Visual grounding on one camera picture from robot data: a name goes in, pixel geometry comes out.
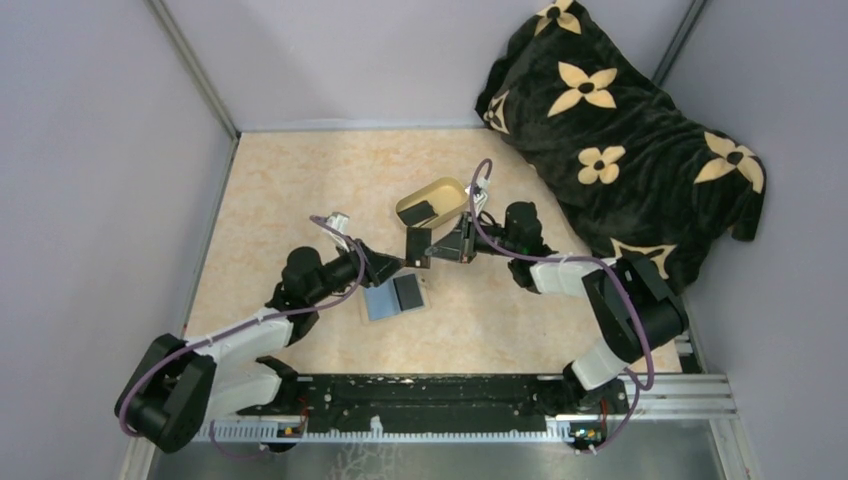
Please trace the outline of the black credit card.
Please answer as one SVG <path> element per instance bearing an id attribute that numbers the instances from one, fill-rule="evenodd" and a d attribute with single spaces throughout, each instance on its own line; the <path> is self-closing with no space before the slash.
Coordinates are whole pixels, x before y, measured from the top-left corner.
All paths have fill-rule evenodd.
<path id="1" fill-rule="evenodd" d="M 431 245 L 431 229 L 407 227 L 405 234 L 405 266 L 416 269 L 429 269 L 431 260 L 427 254 L 427 249 Z"/>
<path id="2" fill-rule="evenodd" d="M 409 227 L 426 224 L 438 216 L 434 207 L 427 200 L 420 201 L 398 213 L 402 222 Z"/>
<path id="3" fill-rule="evenodd" d="M 421 309 L 425 306 L 424 297 L 418 277 L 414 273 L 397 276 L 393 286 L 400 313 Z"/>

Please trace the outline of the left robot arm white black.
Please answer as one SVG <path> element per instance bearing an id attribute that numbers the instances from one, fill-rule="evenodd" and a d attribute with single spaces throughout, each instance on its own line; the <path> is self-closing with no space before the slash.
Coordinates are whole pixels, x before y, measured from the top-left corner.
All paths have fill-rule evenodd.
<path id="1" fill-rule="evenodd" d="M 189 339 L 165 333 L 144 352 L 114 407 L 120 429 L 160 451 L 186 446 L 204 425 L 249 407 L 292 411 L 300 388 L 262 358 L 302 339 L 320 311 L 359 287 L 377 287 L 405 262 L 354 240 L 325 262 L 312 247 L 292 250 L 268 302 L 251 317 Z"/>

